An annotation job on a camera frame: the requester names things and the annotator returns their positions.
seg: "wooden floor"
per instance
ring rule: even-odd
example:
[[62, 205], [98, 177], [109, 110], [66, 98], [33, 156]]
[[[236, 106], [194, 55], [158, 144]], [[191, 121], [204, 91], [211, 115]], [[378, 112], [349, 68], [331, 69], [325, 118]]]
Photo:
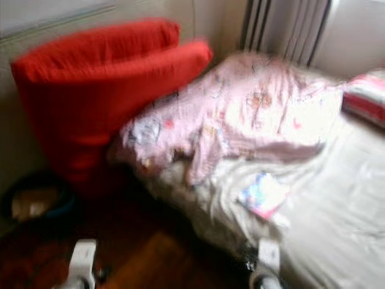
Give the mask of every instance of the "wooden floor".
[[79, 238], [97, 239], [95, 267], [111, 268], [101, 288], [247, 288], [240, 264], [199, 241], [181, 214], [136, 189], [0, 240], [0, 288], [60, 284]]

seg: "red cushion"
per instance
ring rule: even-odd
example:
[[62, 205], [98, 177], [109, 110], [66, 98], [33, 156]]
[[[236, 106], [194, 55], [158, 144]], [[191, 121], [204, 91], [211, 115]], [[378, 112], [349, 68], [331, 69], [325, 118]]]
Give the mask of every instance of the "red cushion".
[[104, 150], [129, 118], [208, 65], [205, 42], [145, 20], [77, 33], [13, 63], [16, 85], [52, 168], [83, 196], [112, 190]]
[[375, 69], [352, 79], [343, 94], [342, 108], [385, 128], [385, 70]]

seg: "bed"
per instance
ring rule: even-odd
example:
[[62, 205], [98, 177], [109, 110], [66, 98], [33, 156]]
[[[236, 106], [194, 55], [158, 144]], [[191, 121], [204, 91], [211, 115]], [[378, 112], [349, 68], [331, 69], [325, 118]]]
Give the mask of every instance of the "bed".
[[[165, 20], [102, 28], [44, 45], [13, 64], [52, 168], [83, 196], [112, 191], [106, 172], [115, 171], [106, 168], [105, 149], [123, 125], [107, 159], [130, 164], [150, 194], [181, 210], [202, 239], [245, 262], [245, 248], [257, 247], [261, 237], [278, 241], [281, 276], [293, 288], [381, 288], [383, 130], [340, 112], [339, 81], [266, 55], [236, 54], [158, 99], [189, 83], [212, 56], [205, 43], [176, 48], [178, 35]], [[73, 42], [89, 38], [94, 54], [74, 53]], [[146, 53], [118, 49], [132, 42]], [[153, 110], [155, 117], [140, 121]], [[291, 191], [268, 221], [238, 202], [260, 172]]]
[[[321, 77], [294, 69], [309, 78]], [[224, 87], [226, 82], [217, 78], [214, 69], [198, 82], [214, 79]], [[194, 86], [184, 91], [195, 91]], [[172, 103], [173, 97], [163, 99], [161, 107]], [[198, 183], [186, 177], [194, 162], [191, 158], [162, 163], [161, 157], [150, 174], [151, 167], [140, 163], [138, 152], [125, 155], [127, 150], [119, 152], [113, 144], [109, 158], [126, 160], [136, 167], [154, 198], [181, 210], [200, 238], [238, 259], [245, 260], [244, 248], [257, 247], [261, 237], [277, 240], [282, 254], [281, 276], [293, 288], [381, 288], [385, 268], [384, 133], [339, 111], [334, 117], [327, 139], [314, 155], [281, 162], [242, 155], [224, 157]], [[118, 145], [124, 143], [127, 131], [121, 130]], [[132, 126], [129, 132], [132, 137]], [[146, 133], [158, 137], [159, 131], [150, 128]], [[148, 144], [143, 135], [140, 137], [141, 146]], [[260, 172], [271, 173], [291, 188], [268, 222], [238, 202], [239, 192]]]

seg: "pink bedspread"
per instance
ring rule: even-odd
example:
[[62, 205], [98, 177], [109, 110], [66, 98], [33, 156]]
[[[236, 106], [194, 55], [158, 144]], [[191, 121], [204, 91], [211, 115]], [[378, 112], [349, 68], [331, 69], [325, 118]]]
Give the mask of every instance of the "pink bedspread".
[[224, 157], [295, 161], [315, 155], [340, 105], [340, 87], [326, 79], [278, 58], [236, 54], [128, 122], [109, 157], [145, 176], [188, 157], [186, 180], [194, 185]]

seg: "white bed sheet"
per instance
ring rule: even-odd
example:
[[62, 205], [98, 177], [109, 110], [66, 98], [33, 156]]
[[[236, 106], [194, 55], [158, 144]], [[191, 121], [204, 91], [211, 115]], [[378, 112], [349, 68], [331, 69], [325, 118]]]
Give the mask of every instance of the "white bed sheet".
[[[184, 182], [188, 161], [144, 182], [177, 207], [197, 234], [238, 258], [262, 236], [281, 246], [282, 277], [293, 288], [383, 288], [385, 283], [385, 135], [341, 114], [322, 152], [296, 164], [223, 160], [203, 184]], [[266, 171], [292, 193], [266, 223], [237, 201]]]

